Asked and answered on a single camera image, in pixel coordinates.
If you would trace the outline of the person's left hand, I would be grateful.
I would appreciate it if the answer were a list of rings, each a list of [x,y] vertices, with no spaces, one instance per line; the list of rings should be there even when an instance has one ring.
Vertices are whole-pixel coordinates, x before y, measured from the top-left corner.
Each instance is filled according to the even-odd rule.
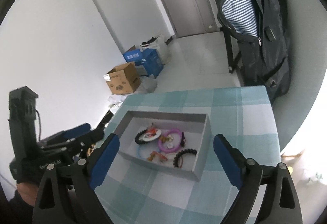
[[[34,207],[38,194],[38,186],[34,183],[16,183],[18,194],[29,206]]]

